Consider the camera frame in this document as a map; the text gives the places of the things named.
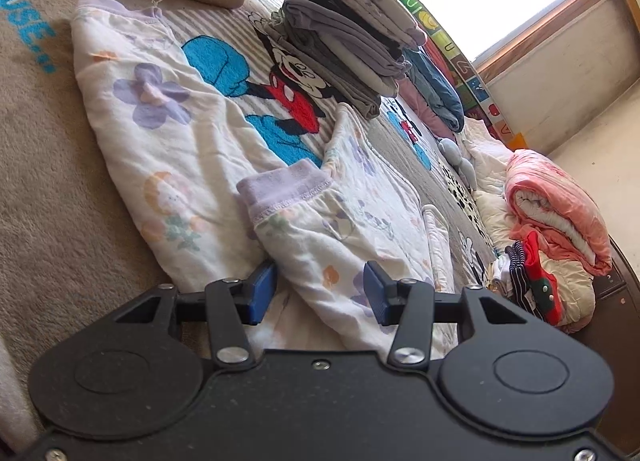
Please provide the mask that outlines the light blue plush toy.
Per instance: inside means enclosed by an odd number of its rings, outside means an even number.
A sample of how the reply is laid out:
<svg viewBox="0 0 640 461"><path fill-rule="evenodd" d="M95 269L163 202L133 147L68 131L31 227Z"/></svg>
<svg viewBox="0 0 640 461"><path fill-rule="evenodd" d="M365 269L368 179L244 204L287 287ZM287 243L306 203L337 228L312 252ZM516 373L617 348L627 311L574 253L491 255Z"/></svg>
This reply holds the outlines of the light blue plush toy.
<svg viewBox="0 0 640 461"><path fill-rule="evenodd" d="M473 164L462 156L458 145L450 138L441 138L437 142L440 153L445 157L447 162L460 175L465 185L469 187L471 192L477 189L477 178Z"/></svg>

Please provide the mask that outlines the red striped folded clothes stack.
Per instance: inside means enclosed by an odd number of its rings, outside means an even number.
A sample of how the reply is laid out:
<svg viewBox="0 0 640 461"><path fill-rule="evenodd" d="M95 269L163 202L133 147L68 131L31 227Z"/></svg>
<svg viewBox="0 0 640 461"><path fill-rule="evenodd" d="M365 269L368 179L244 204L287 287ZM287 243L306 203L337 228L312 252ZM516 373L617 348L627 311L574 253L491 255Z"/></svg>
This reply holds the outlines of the red striped folded clothes stack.
<svg viewBox="0 0 640 461"><path fill-rule="evenodd" d="M488 288L549 325L559 325L563 318L558 281L542 267L534 231L498 256L490 267Z"/></svg>

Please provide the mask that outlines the white floral quilted pajama garment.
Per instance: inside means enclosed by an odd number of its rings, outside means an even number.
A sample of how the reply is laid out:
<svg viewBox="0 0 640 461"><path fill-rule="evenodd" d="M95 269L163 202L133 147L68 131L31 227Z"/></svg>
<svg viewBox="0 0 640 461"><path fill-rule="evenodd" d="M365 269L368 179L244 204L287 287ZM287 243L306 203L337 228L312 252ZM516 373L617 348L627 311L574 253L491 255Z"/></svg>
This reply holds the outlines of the white floral quilted pajama garment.
<svg viewBox="0 0 640 461"><path fill-rule="evenodd" d="M180 46L172 50L162 41L167 24L156 7L128 10L114 0L81 0L71 25L76 80L89 117L117 118L131 107L137 125L155 130L167 120L205 122L214 95L232 100L203 80ZM321 157L288 164L266 141L265 155L251 151L247 132L221 123L209 136L207 188L162 173L143 189L150 213L141 231L154 242L170 240L173 218L195 224L198 213L209 212L220 228L213 246L227 253L233 247L229 224L247 224L247 241L262 249L262 260L247 273L215 280L244 278L265 259L276 263L277 293L248 333L256 351L386 353L395 331L378 324L364 294L363 267L370 261L390 277L454 291L440 214L423 207L416 188L374 149L352 108L338 106L330 129Z"/></svg>

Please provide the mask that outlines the colourful alphabet play mat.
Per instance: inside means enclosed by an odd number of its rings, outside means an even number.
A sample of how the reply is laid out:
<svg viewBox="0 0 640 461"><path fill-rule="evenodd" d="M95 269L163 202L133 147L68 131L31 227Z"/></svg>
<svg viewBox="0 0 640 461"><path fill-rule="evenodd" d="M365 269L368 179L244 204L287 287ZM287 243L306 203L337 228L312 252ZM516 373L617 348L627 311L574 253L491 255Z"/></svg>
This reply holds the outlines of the colourful alphabet play mat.
<svg viewBox="0 0 640 461"><path fill-rule="evenodd" d="M426 6L420 0L399 0L399 2L413 14L420 27L427 33L428 39L438 48L439 54L447 62L465 115L468 118L484 121L489 133L511 150L527 148L523 134L514 133L511 130L483 79Z"/></svg>

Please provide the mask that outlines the grey purple folded clothes stack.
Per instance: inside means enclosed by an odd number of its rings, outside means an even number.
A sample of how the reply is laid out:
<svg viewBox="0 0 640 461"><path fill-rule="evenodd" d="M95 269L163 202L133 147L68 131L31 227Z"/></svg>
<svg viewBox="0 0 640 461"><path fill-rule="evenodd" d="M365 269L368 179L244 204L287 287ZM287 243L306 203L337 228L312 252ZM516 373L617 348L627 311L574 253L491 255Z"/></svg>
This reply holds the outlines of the grey purple folded clothes stack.
<svg viewBox="0 0 640 461"><path fill-rule="evenodd" d="M399 0L284 0L265 32L335 88L360 116L394 98L426 34Z"/></svg>

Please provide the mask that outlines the blue folded blanket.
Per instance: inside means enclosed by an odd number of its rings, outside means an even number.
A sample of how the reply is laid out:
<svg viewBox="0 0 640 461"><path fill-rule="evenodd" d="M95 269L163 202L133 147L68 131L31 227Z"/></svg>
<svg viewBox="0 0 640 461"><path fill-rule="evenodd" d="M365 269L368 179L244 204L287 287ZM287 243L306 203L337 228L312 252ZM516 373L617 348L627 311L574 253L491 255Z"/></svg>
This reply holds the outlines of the blue folded blanket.
<svg viewBox="0 0 640 461"><path fill-rule="evenodd" d="M410 68L399 82L400 96L435 134L460 133L465 116L454 87L423 50L403 50L402 54Z"/></svg>

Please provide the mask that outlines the pink white rolled quilt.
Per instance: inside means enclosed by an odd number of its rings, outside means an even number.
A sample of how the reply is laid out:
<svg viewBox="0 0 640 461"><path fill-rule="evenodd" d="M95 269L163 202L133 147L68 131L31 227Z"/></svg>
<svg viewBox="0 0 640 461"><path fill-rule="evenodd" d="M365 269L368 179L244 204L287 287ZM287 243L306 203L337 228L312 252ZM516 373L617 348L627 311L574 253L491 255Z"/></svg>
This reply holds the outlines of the pink white rolled quilt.
<svg viewBox="0 0 640 461"><path fill-rule="evenodd" d="M610 236L597 203L553 161L530 149L513 152L504 198L516 218L512 238L536 233L550 259L576 261L594 277L611 270Z"/></svg>

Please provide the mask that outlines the Mickey Mouse plush blanket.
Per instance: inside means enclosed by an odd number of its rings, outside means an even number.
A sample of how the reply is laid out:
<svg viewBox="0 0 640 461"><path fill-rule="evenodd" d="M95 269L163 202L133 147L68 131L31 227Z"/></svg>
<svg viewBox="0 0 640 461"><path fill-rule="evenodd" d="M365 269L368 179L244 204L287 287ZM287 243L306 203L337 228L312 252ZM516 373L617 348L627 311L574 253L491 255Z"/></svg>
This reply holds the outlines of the Mickey Mouse plush blanket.
<svg viewBox="0 0 640 461"><path fill-rule="evenodd" d="M158 6L167 22L160 38L172 50L207 34L251 55L262 47L250 15L273 6L115 1L130 10ZM201 290L223 273L247 273L264 256L240 220L228 226L232 250L215 250L220 228L209 212L195 224L173 218L168 242L143 235L149 177L167 173L207 188L209 136L221 123L247 132L251 151L267 153L247 122L256 105L214 95L205 122L167 120L155 130L137 125L131 107L117 118L89 117L74 68L78 2L1 0L1 437L15 451L40 431L26 380L47 349L152 285Z"/></svg>

